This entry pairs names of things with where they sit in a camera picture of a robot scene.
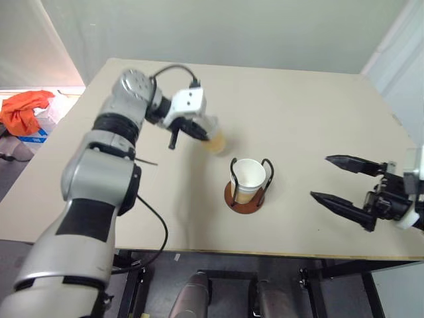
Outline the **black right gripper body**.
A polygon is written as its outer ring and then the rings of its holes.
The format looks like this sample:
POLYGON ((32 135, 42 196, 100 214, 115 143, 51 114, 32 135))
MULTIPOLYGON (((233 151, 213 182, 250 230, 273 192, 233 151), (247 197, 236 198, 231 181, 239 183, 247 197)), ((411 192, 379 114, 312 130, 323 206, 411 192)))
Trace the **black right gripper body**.
POLYGON ((382 176, 373 191, 366 194, 365 212, 377 219, 393 221, 400 229, 414 226, 414 196, 404 189, 403 178, 394 174, 394 162, 383 163, 378 176, 382 176))

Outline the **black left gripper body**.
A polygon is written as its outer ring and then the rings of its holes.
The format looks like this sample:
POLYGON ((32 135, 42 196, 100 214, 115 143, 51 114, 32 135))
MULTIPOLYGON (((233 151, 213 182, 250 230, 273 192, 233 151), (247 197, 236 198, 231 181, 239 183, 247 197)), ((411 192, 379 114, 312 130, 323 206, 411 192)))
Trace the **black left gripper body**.
POLYGON ((192 119, 187 119, 185 117, 178 117, 172 121, 171 131, 173 129, 179 128, 180 131, 185 132, 186 134, 191 134, 191 122, 192 119))

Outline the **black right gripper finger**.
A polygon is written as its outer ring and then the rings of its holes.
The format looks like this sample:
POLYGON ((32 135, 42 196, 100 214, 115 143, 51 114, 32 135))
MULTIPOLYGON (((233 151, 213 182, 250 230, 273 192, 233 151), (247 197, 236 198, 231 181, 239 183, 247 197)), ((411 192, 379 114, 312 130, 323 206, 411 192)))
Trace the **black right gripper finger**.
POLYGON ((376 226, 376 217, 359 209, 352 202, 327 193, 311 191, 310 195, 334 214, 358 223, 364 230, 372 232, 376 226))
POLYGON ((366 174, 368 176, 382 175, 387 172, 388 168, 388 164, 386 162, 377 163, 349 155, 330 155, 326 156, 325 159, 342 170, 355 174, 366 174))

